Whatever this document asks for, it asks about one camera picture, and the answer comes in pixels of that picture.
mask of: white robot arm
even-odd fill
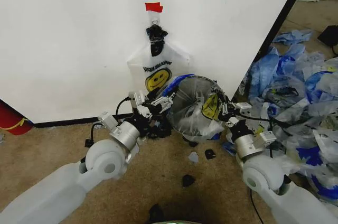
[[[118,125],[111,114],[99,119],[110,129],[112,139],[98,141],[78,163],[67,164],[12,201],[0,214],[1,224],[57,224],[84,201],[86,193],[106,179],[119,179],[138,153],[143,127],[153,114],[170,108],[174,94],[145,105],[140,92],[131,92],[134,116]],[[278,223],[336,224],[338,220],[311,193],[296,186],[270,157],[261,155],[275,140],[272,132],[254,138],[245,121],[238,121],[235,110],[248,105],[223,103],[221,120],[233,134],[243,180],[271,207]]]

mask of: smiley face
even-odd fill
[[[171,72],[168,68],[160,69],[154,72],[146,79],[146,88],[152,91],[155,88],[161,88],[171,78]]]

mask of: pile of plastic bags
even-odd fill
[[[274,158],[286,173],[307,176],[320,198],[338,206],[338,58],[325,61],[292,43],[283,55],[271,47],[249,69],[244,81],[250,83],[251,115],[290,124],[273,127],[284,146]],[[248,123],[255,132],[268,128],[267,122]]]

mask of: black cable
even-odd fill
[[[260,220],[260,223],[261,223],[261,224],[264,224],[264,222],[263,222],[262,218],[260,217],[259,212],[258,212],[258,210],[257,210],[257,208],[256,208],[256,206],[255,206],[254,200],[252,199],[252,189],[250,189],[250,199],[251,199],[252,206],[253,206],[253,208],[255,209],[255,212],[256,212],[256,214],[257,214],[259,220]]]
[[[238,113],[237,115],[240,116],[240,117],[246,118],[246,119],[251,119],[251,120],[256,120],[256,121],[266,121],[266,122],[269,122],[269,123],[271,122],[270,119],[257,118],[257,117],[248,117],[248,116],[242,115],[240,113]]]
[[[122,104],[124,101],[130,101],[130,98],[129,98],[129,97],[126,97],[125,99],[123,99],[122,101],[120,101],[120,103],[119,103],[119,104],[117,105],[117,107],[116,107],[115,115],[118,114],[118,109],[120,108],[121,104]]]
[[[338,56],[338,53],[336,53],[336,52],[334,51],[334,46],[332,46],[332,52],[333,52],[333,54],[334,54],[335,56]]]
[[[240,117],[243,117],[243,118],[246,118],[246,119],[251,119],[251,120],[256,120],[256,121],[266,121],[266,122],[269,122],[269,126],[272,128],[272,122],[275,122],[277,125],[279,125],[280,127],[289,127],[290,125],[288,123],[285,123],[285,122],[282,122],[282,121],[278,121],[274,118],[272,119],[264,119],[264,118],[257,118],[257,117],[248,117],[248,116],[245,116],[245,115],[242,115],[240,113],[236,113],[236,115],[240,116]]]
[[[103,125],[101,122],[95,122],[92,124],[91,129],[90,129],[90,139],[94,141],[94,128],[96,125]]]

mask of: red object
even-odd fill
[[[3,102],[0,102],[0,128],[13,135],[21,135],[33,127],[28,119]]]
[[[163,10],[163,7],[161,6],[160,2],[156,3],[146,3],[146,11],[154,11],[161,13]]]

